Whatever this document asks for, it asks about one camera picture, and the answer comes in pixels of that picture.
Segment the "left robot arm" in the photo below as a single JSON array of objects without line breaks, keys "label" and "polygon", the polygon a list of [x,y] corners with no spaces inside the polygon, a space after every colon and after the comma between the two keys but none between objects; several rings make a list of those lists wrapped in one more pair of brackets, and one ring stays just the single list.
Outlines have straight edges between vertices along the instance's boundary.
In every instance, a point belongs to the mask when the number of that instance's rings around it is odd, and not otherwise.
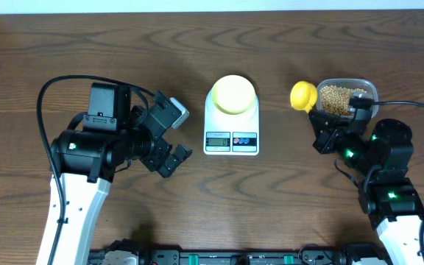
[{"label": "left robot arm", "polygon": [[188,110],[156,93],[153,106],[131,106],[126,87],[91,91],[88,112],[75,116],[47,146],[52,168],[50,208],[38,264],[86,264],[97,219],[115,173],[139,160],[151,172],[171,177],[192,153],[163,139]]}]

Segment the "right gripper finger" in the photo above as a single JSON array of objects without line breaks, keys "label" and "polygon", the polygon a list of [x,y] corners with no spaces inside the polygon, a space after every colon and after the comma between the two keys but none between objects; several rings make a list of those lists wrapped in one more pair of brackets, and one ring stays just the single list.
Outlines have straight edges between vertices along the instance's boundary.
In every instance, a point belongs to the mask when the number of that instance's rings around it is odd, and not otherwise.
[{"label": "right gripper finger", "polygon": [[367,125],[372,118],[372,97],[371,96],[352,96],[349,101],[349,107],[354,109],[351,122],[354,124]]},{"label": "right gripper finger", "polygon": [[314,129],[331,129],[345,122],[343,117],[327,113],[323,110],[311,110],[308,113],[308,120]]}]

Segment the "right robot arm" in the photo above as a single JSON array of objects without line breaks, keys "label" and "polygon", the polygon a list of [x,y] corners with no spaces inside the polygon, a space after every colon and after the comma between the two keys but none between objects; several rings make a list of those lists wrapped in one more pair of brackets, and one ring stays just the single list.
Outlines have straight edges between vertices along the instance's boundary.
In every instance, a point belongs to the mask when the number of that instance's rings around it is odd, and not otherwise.
[{"label": "right robot arm", "polygon": [[345,165],[363,176],[363,180],[349,179],[358,189],[361,210],[383,244],[382,248],[350,244],[333,262],[424,264],[424,206],[406,176],[414,151],[412,131],[397,119],[381,119],[365,139],[372,109],[379,105],[371,96],[356,93],[348,104],[354,112],[350,118],[323,110],[308,112],[316,136],[315,150],[339,154]]}]

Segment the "yellow measuring scoop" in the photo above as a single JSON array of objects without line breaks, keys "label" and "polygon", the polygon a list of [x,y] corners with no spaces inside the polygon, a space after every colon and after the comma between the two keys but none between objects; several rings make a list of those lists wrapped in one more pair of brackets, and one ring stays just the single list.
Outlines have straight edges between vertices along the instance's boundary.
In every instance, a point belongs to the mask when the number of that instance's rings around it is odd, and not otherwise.
[{"label": "yellow measuring scoop", "polygon": [[309,113],[317,103],[317,88],[310,82],[299,81],[293,86],[289,99],[293,109]]}]

